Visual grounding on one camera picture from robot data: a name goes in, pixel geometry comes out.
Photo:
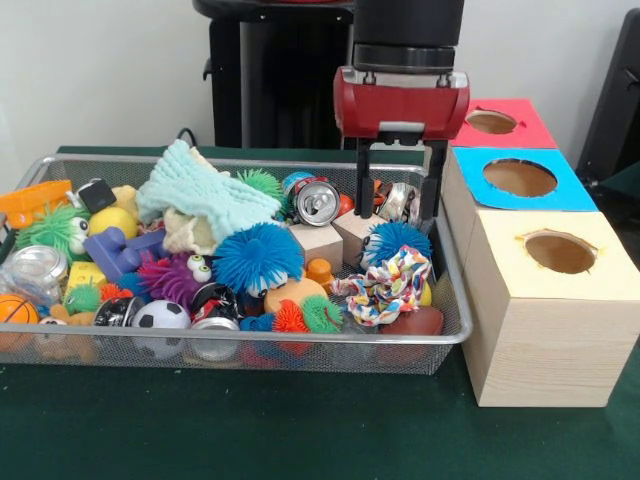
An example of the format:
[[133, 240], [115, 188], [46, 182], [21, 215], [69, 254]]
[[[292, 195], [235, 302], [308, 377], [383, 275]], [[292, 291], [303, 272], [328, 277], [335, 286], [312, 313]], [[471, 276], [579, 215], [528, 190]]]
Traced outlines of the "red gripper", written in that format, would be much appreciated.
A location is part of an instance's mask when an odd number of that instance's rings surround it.
[[336, 125], [344, 137], [357, 139], [355, 214], [363, 219], [373, 214], [370, 140], [414, 136], [427, 141], [430, 149], [420, 199], [422, 230], [429, 235], [439, 210], [447, 141], [457, 136], [469, 103], [470, 83], [464, 72], [429, 75], [338, 68], [333, 80]]

